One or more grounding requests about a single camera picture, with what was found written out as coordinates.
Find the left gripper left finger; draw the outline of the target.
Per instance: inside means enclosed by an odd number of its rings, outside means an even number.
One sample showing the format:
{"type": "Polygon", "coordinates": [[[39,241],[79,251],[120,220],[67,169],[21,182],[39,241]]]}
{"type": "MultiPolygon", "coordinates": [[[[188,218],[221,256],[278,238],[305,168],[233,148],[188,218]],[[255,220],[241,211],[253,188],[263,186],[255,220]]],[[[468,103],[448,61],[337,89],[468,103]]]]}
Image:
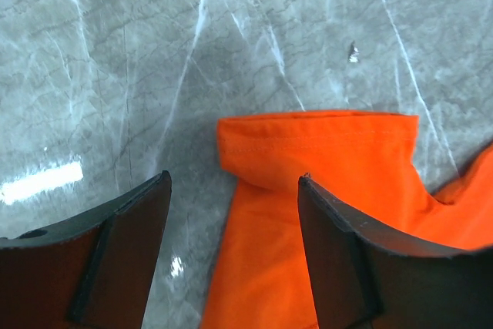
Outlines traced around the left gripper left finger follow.
{"type": "Polygon", "coordinates": [[[159,173],[58,223],[1,240],[3,328],[139,328],[172,180],[159,173]]]}

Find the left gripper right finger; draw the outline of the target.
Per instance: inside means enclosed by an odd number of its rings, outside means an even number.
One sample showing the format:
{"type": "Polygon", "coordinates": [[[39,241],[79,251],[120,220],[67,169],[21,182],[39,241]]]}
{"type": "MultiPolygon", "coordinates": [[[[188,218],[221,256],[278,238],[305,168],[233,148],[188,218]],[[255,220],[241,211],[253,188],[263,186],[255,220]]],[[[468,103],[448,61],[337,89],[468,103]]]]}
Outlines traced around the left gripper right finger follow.
{"type": "Polygon", "coordinates": [[[311,291],[322,328],[490,328],[492,249],[413,237],[298,183],[311,291]]]}

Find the orange t-shirt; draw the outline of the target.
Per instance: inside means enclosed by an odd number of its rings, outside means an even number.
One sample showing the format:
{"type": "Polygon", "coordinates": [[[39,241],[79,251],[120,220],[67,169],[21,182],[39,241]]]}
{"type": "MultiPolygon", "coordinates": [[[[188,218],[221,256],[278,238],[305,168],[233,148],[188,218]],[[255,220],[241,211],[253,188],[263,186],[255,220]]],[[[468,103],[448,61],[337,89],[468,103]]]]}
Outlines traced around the orange t-shirt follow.
{"type": "Polygon", "coordinates": [[[418,118],[221,119],[237,188],[203,328],[490,328],[492,150],[430,194],[418,118]]]}

